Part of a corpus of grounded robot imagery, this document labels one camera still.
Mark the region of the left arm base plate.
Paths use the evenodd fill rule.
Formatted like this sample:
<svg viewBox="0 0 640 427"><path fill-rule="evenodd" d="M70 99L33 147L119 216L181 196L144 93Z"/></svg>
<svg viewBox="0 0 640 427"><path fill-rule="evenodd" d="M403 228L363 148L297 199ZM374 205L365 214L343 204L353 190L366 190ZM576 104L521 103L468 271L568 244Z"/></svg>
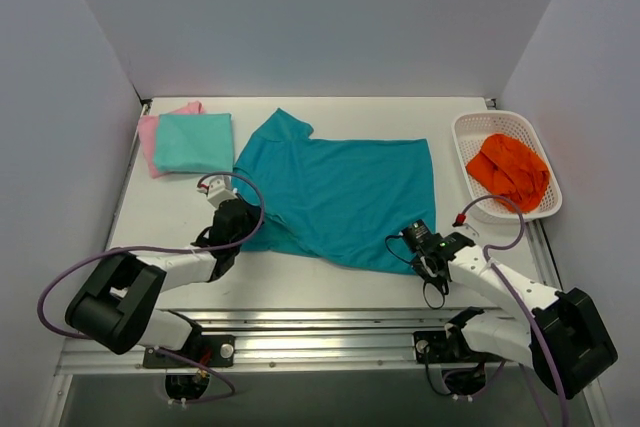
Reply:
<svg viewBox="0 0 640 427"><path fill-rule="evenodd" d="M236 337L229 334L203 334L187 347L177 352L178 356L192 362L213 368L227 368L234 365ZM190 364L146 348L142 366L146 369L188 368Z"/></svg>

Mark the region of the teal t-shirt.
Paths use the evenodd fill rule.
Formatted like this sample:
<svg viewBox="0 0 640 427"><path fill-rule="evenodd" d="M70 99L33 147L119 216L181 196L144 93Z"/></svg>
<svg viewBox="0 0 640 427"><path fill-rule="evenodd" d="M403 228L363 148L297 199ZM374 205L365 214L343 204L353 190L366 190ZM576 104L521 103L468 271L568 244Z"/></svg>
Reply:
<svg viewBox="0 0 640 427"><path fill-rule="evenodd" d="M408 248L385 239L417 220L436 226L427 141L325 140L312 133L310 124L278 109L240 153L233 185L266 207L245 248L411 274Z"/></svg>

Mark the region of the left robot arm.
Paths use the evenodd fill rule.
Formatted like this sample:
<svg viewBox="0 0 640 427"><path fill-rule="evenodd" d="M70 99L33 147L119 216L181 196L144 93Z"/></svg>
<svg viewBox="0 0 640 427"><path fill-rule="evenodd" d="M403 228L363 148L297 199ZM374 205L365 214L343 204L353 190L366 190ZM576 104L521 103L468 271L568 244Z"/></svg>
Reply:
<svg viewBox="0 0 640 427"><path fill-rule="evenodd" d="M205 355L202 328L156 307L161 293L219 280L234 265L241 241L255 232L262 209L242 197L222 201L212 225L184 253L111 254L100 260L71 300L67 325L121 355L136 345L160 347L179 366Z"/></svg>

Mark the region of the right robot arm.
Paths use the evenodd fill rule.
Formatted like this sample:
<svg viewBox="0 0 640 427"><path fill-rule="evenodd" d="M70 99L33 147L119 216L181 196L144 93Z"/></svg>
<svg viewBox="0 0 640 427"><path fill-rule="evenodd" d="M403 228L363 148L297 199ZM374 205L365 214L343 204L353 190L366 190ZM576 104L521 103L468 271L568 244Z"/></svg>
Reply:
<svg viewBox="0 0 640 427"><path fill-rule="evenodd" d="M533 370L553 393L571 399L613 366L618 352L592 298L530 279L490 257L471 238L442 236L418 220L402 230L411 266L442 295L462 285L502 310L469 307L444 327L443 351L466 360L487 354Z"/></svg>

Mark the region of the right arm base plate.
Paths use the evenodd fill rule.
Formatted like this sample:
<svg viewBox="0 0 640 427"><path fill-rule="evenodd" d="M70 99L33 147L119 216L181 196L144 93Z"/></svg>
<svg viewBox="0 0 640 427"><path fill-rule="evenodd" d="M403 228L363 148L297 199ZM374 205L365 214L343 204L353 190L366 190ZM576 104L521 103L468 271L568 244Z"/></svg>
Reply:
<svg viewBox="0 0 640 427"><path fill-rule="evenodd" d="M458 351L452 347L444 330L422 330L412 333L415 360L418 364L499 363L501 358L488 353Z"/></svg>

